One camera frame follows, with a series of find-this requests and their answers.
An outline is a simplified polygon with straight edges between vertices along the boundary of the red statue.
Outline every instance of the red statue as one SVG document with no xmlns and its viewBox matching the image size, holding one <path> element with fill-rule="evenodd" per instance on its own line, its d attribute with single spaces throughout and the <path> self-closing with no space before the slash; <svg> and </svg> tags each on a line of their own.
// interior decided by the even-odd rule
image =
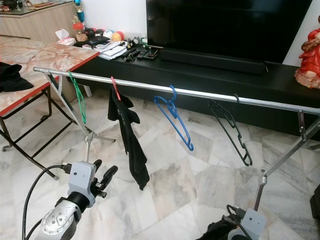
<svg viewBox="0 0 320 240">
<path fill-rule="evenodd" d="M 295 71 L 295 79 L 303 86 L 320 89 L 320 28 L 309 33 L 301 48 L 304 53 L 299 56 L 302 63 Z"/>
</svg>

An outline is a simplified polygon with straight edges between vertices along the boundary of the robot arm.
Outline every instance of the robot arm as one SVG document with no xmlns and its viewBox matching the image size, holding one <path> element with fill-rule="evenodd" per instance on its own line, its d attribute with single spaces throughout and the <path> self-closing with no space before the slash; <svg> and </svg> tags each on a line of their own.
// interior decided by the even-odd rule
<svg viewBox="0 0 320 240">
<path fill-rule="evenodd" d="M 78 161 L 69 166 L 69 196 L 60 198 L 55 208 L 44 216 L 35 240 L 70 240 L 73 237 L 81 214 L 95 204 L 97 196 L 107 196 L 103 190 L 118 171 L 117 166 L 112 166 L 98 182 L 95 173 L 101 163 L 101 160 L 94 164 Z"/>
</svg>

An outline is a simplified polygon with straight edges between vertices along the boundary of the red hanger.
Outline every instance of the red hanger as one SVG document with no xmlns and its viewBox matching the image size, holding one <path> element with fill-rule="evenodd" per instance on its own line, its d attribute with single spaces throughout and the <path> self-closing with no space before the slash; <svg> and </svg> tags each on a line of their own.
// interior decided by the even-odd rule
<svg viewBox="0 0 320 240">
<path fill-rule="evenodd" d="M 118 97 L 119 101 L 121 101 L 120 94 L 118 92 L 118 88 L 117 88 L 117 85 L 116 85 L 116 81 L 115 81 L 113 76 L 111 77 L 111 80 L 112 80 L 112 84 L 113 84 L 116 96 Z"/>
</svg>

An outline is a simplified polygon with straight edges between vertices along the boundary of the soundbar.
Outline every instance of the soundbar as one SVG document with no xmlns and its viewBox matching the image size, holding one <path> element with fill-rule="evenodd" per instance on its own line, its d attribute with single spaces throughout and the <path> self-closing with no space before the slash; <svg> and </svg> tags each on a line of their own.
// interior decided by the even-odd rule
<svg viewBox="0 0 320 240">
<path fill-rule="evenodd" d="M 166 47 L 159 51 L 159 56 L 162 60 L 166 61 L 193 64 L 251 74 L 262 74 L 266 69 L 266 65 L 263 61 L 172 49 Z"/>
</svg>

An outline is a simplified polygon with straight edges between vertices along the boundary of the white wall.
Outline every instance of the white wall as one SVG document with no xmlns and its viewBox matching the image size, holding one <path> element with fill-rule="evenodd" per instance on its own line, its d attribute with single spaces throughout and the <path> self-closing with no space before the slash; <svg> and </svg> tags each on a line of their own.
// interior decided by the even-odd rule
<svg viewBox="0 0 320 240">
<path fill-rule="evenodd" d="M 301 60 L 298 58 L 302 54 L 301 45 L 308 40 L 308 34 L 320 28 L 318 17 L 320 16 L 320 0 L 313 0 L 305 18 L 301 24 L 298 33 L 283 61 L 286 65 L 300 66 Z"/>
<path fill-rule="evenodd" d="M 147 36 L 146 0 L 82 0 L 86 25 L 92 28 L 122 31 L 125 38 Z M 301 45 L 309 32 L 320 28 L 320 0 L 313 0 L 283 63 L 299 66 Z"/>
</svg>

